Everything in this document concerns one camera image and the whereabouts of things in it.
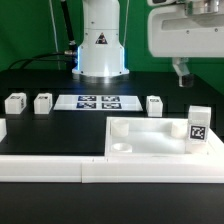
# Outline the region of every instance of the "white cube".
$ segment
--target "white cube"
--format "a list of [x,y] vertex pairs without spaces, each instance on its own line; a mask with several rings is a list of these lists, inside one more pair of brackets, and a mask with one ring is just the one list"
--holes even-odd
[[188,140],[206,142],[211,121],[211,107],[190,106]]
[[12,93],[5,100],[5,113],[20,114],[26,107],[26,99],[25,93]]
[[6,134],[7,134],[7,130],[6,130],[5,119],[0,119],[0,142],[3,140]]
[[162,117],[163,102],[159,96],[147,96],[146,110],[149,117]]
[[52,108],[52,94],[40,93],[34,100],[34,113],[35,114],[49,114]]

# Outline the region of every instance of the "white tray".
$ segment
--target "white tray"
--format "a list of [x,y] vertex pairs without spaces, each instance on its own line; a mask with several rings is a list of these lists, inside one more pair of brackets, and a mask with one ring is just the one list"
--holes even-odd
[[[113,137],[111,135],[111,121],[125,119],[129,122],[129,134],[127,137]],[[172,123],[187,121],[186,119],[166,118],[124,118],[108,117],[106,129],[105,155],[110,156],[174,156],[189,155],[189,147],[196,148],[197,154],[224,153],[222,141],[209,129],[208,142],[190,143],[185,138],[177,139],[171,136]],[[129,144],[132,152],[113,150],[115,144]]]
[[[105,159],[84,162],[82,182],[224,183],[224,145],[212,130],[207,144],[196,144],[197,153],[190,154],[185,140],[170,136],[176,119],[125,118],[129,135],[121,138],[111,136],[112,119],[107,119]],[[116,143],[131,144],[132,152],[113,152]]]

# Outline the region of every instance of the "green background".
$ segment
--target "green background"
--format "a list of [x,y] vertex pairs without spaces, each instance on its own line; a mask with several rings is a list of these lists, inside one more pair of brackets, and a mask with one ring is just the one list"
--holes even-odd
[[[68,48],[60,0],[52,0],[59,50]],[[78,44],[83,39],[81,0],[67,0]],[[120,41],[123,42],[127,0],[120,0]],[[147,18],[151,8],[146,0],[130,0],[126,42],[126,67],[131,71],[173,72],[171,59],[153,58],[147,45]],[[55,52],[48,0],[1,0],[0,71],[15,60]],[[57,68],[57,64],[35,62],[28,68]],[[224,94],[224,59],[190,59],[189,69]]]

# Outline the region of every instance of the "black table surface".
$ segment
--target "black table surface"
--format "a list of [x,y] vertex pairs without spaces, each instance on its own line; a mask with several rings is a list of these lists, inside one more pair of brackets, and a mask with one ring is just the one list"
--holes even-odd
[[[28,106],[21,115],[5,115],[4,100],[13,92],[27,94]],[[59,94],[136,95],[144,111],[34,115],[33,100],[45,92],[53,94],[54,103]],[[65,71],[10,70],[0,73],[0,115],[8,132],[0,153],[103,155],[106,117],[147,117],[148,95],[161,96],[163,117],[168,118],[187,118],[190,105],[211,106],[211,128],[223,139],[224,96],[200,78],[193,88],[183,89],[173,73],[132,72],[128,82],[96,85],[74,81]],[[224,185],[1,183],[0,223],[223,224]]]
[[[4,100],[11,93],[24,92],[27,108],[20,115],[5,115]],[[34,114],[39,93],[52,93],[55,104],[60,94],[136,95],[143,112],[54,111]],[[187,118],[190,105],[212,107],[211,128],[223,139],[224,96],[199,78],[193,88],[178,86],[170,73],[133,72],[129,81],[90,84],[74,81],[66,71],[9,70],[0,73],[0,114],[7,121],[7,136],[0,143],[2,155],[104,155],[108,116],[147,117],[146,96],[160,96],[163,117]]]

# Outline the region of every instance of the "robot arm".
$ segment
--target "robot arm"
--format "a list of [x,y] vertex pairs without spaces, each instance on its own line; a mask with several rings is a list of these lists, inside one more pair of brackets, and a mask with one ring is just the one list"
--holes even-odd
[[149,50],[155,57],[173,58],[180,86],[189,86],[188,58],[224,57],[224,1],[148,0],[151,6],[171,3],[176,4],[157,7],[149,15]]

